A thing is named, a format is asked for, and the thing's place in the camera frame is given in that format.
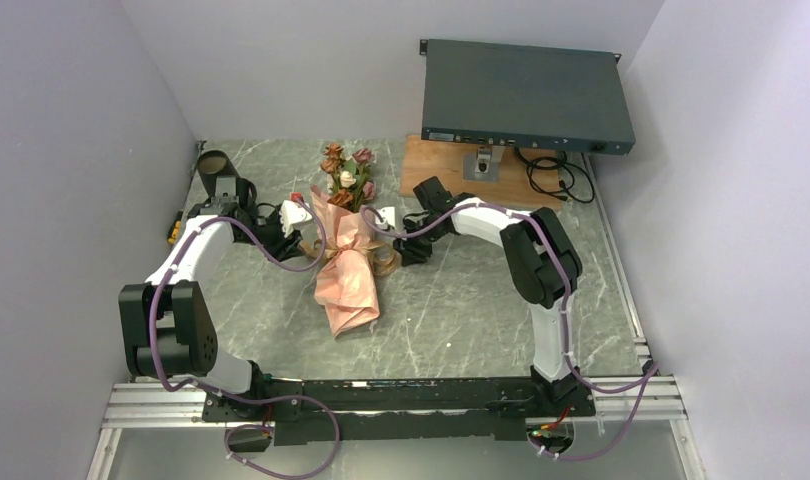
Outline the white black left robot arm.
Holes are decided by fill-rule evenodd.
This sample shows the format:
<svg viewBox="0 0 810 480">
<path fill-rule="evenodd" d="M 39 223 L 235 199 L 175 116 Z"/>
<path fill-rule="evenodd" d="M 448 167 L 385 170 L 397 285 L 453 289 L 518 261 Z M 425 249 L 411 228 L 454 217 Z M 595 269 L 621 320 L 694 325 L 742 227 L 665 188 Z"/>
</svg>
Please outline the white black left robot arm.
<svg viewBox="0 0 810 480">
<path fill-rule="evenodd" d="M 132 375 L 157 379 L 168 391 L 194 385 L 229 397 L 239 417 L 253 420 L 269 402 L 260 369 L 220 346 L 203 285 L 236 243 L 249 243 L 284 267 L 303 253 L 299 226 L 319 219 L 300 196 L 261 216 L 256 187 L 236 175 L 202 183 L 207 198 L 188 212 L 167 259 L 144 282 L 120 291 L 126 364 Z"/>
</svg>

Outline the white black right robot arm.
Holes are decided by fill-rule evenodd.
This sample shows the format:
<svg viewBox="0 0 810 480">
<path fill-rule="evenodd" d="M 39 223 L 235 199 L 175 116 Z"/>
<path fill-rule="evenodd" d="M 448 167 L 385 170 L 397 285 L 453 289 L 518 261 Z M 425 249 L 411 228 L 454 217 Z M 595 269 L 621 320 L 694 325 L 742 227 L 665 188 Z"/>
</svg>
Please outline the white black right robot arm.
<svg viewBox="0 0 810 480">
<path fill-rule="evenodd" d="M 472 236 L 501 247 L 533 322 L 533 404 L 545 415 L 559 413 L 580 385 L 569 310 L 583 267 L 556 213 L 546 207 L 508 209 L 470 193 L 454 196 L 436 177 L 414 192 L 423 212 L 405 216 L 403 232 L 389 232 L 402 264 L 426 262 L 433 244 L 446 235 Z"/>
</svg>

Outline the brown ribbon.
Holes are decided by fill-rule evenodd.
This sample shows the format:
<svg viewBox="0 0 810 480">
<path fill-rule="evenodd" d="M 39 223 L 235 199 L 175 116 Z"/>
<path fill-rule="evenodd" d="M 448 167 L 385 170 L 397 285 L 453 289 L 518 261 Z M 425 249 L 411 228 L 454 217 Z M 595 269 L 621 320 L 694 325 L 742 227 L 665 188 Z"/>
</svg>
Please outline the brown ribbon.
<svg viewBox="0 0 810 480">
<path fill-rule="evenodd" d="M 300 252 L 307 258 L 316 258 L 323 255 L 323 263 L 334 259 L 345 251 L 356 251 L 362 254 L 368 261 L 371 271 L 375 277 L 386 277 L 401 267 L 402 257 L 391 245 L 371 240 L 364 245 L 354 245 L 349 247 L 337 247 L 336 245 L 323 246 L 321 239 L 313 242 L 301 241 Z"/>
</svg>

